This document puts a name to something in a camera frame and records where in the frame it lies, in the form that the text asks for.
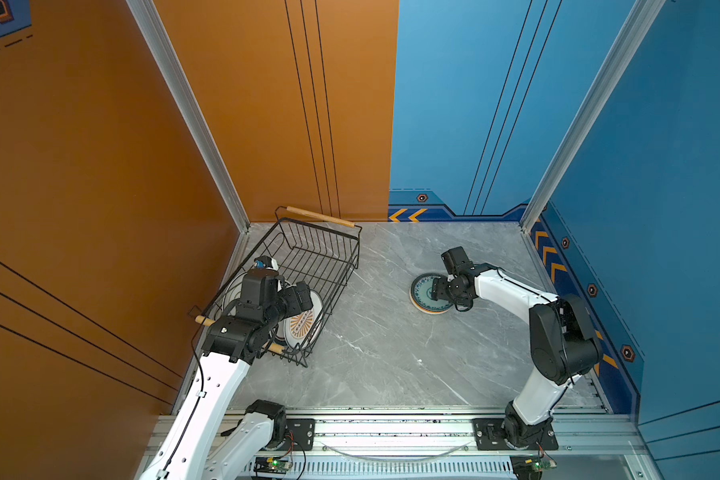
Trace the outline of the white patterned plate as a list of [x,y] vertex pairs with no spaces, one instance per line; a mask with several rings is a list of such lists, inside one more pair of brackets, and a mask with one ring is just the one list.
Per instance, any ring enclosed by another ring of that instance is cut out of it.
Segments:
[[286,336],[285,336],[285,331],[286,331],[285,323],[284,323],[283,321],[279,322],[278,325],[277,325],[277,329],[276,329],[275,337],[274,337],[274,341],[275,341],[277,344],[279,344],[279,345],[286,345],[286,344],[287,344],[287,340],[286,340]]
[[323,310],[323,303],[320,295],[310,292],[312,308],[298,315],[284,319],[281,322],[283,338],[291,348],[303,347],[307,344],[307,338],[317,325],[320,314]]
[[223,296],[223,303],[222,303],[222,309],[221,309],[221,315],[222,316],[230,316],[233,315],[237,305],[240,301],[241,296],[241,290],[242,290],[242,282],[236,282],[234,285],[231,285],[226,293]]

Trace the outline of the grey green plate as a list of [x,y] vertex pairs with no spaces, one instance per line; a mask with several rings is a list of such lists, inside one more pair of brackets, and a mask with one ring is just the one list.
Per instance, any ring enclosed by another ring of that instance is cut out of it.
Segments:
[[409,290],[409,297],[412,304],[426,314],[442,314],[453,307],[453,303],[445,299],[436,299],[436,281],[447,279],[446,276],[437,273],[424,273],[414,279]]

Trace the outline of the orange plate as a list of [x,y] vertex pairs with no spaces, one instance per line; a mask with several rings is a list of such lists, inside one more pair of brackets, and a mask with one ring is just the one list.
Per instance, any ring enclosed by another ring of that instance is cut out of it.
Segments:
[[429,315],[446,313],[454,306],[449,300],[437,299],[431,288],[412,290],[410,300],[416,309]]

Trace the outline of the black wire dish rack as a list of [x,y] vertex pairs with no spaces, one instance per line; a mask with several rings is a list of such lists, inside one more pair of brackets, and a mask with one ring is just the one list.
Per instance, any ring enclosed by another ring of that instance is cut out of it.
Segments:
[[203,354],[252,363],[266,353],[304,366],[351,274],[361,226],[280,206],[276,221],[198,316]]

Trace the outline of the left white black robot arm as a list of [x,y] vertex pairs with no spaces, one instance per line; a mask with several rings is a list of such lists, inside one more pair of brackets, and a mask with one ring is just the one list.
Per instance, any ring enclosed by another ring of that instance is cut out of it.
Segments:
[[230,401],[273,342],[279,323],[312,308],[306,282],[289,283],[272,268],[248,270],[238,295],[216,316],[201,321],[208,332],[195,378],[142,478],[235,479],[260,450],[279,446],[285,436],[285,408],[268,401],[254,402],[218,448],[212,443]]

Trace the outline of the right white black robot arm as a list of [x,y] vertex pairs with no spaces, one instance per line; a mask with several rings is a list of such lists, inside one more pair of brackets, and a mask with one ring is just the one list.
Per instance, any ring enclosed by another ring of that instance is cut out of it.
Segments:
[[583,300],[533,288],[498,266],[476,264],[461,247],[441,258],[446,273],[417,277],[410,287],[411,302],[425,313],[442,314],[467,312],[481,299],[528,325],[533,370],[505,409],[501,436],[514,449],[539,446],[552,431],[557,404],[603,357]]

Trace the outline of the left circuit board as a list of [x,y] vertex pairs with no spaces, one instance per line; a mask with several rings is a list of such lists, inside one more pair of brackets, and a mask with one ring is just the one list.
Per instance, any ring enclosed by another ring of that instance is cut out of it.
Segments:
[[255,478],[269,476],[285,476],[293,467],[290,459],[281,457],[256,457],[253,464]]

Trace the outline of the circuit board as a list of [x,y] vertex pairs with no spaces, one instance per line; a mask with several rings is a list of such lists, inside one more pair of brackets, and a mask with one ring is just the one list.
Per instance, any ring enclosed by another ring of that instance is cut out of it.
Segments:
[[290,459],[281,457],[256,457],[253,464],[255,478],[269,476],[285,476],[293,467]]
[[541,480],[546,471],[557,468],[548,457],[511,457],[512,471],[518,480]]

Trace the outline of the right circuit board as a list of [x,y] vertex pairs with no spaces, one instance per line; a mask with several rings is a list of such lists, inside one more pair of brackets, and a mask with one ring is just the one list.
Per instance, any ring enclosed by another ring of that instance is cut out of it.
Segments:
[[541,480],[546,471],[557,468],[548,457],[511,457],[512,471],[518,480]]

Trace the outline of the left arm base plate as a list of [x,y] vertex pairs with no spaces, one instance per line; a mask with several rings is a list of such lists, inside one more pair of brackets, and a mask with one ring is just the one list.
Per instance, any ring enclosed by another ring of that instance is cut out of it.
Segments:
[[291,444],[298,450],[311,451],[315,438],[316,420],[314,418],[291,418],[274,421],[274,430],[264,450],[288,450]]

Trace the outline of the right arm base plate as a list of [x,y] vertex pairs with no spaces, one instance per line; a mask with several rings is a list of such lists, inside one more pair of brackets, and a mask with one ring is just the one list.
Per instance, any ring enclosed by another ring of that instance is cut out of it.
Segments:
[[557,436],[552,427],[552,418],[537,425],[527,425],[519,418],[498,417],[472,420],[473,435],[480,451],[492,450],[535,450],[559,449]]

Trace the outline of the aluminium mounting rail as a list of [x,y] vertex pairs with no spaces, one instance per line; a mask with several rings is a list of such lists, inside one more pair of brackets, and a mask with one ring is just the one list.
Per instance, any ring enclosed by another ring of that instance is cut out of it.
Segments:
[[[214,448],[232,433],[244,412],[227,414],[212,443]],[[660,473],[637,428],[624,415],[562,409],[552,427],[559,449],[480,451],[472,420],[500,418],[496,410],[292,410],[285,418],[314,418],[311,451],[260,450],[237,478],[255,478],[256,457],[281,457],[293,462],[285,476],[256,479],[517,479],[511,457],[548,457],[557,468],[545,478],[565,470],[583,471],[614,459],[621,460],[630,479],[656,479]],[[154,459],[175,417],[158,421],[137,470],[137,477]]]

